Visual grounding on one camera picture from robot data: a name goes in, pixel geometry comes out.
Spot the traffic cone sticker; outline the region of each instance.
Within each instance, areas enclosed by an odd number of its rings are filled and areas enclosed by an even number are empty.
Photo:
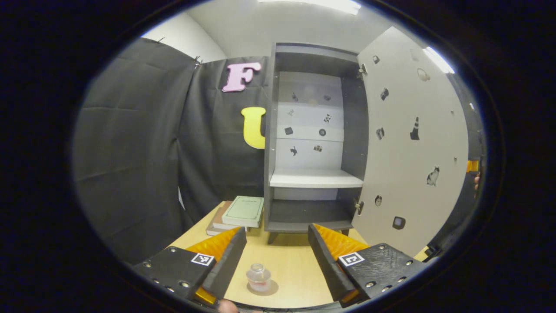
[[[409,133],[412,140],[419,140],[419,117],[415,118],[415,125],[413,126],[413,131]]]

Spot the book stack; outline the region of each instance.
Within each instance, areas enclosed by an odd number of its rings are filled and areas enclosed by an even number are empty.
[[[207,235],[215,236],[238,226],[258,228],[261,221],[264,199],[238,195],[234,201],[226,201],[206,228]]]

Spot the yellow letter u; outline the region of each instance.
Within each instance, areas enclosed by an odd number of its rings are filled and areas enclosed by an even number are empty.
[[[266,113],[264,107],[252,106],[241,110],[244,120],[245,142],[255,149],[265,148],[265,138],[261,135],[261,120]]]

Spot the door hinge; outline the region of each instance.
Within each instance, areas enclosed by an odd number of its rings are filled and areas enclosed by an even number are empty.
[[[363,80],[363,74],[367,75],[367,67],[364,63],[361,64],[361,68],[358,69],[357,78]]]
[[[365,202],[363,201],[359,202],[359,200],[353,198],[353,204],[357,212],[357,215],[358,216],[361,215],[361,211],[363,211],[363,206],[365,205]]]

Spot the white wall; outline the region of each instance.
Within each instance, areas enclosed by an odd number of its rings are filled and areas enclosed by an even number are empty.
[[[199,60],[211,62],[226,59],[226,55],[207,32],[186,12],[175,15],[154,27],[143,38],[160,40],[190,57],[201,56]]]

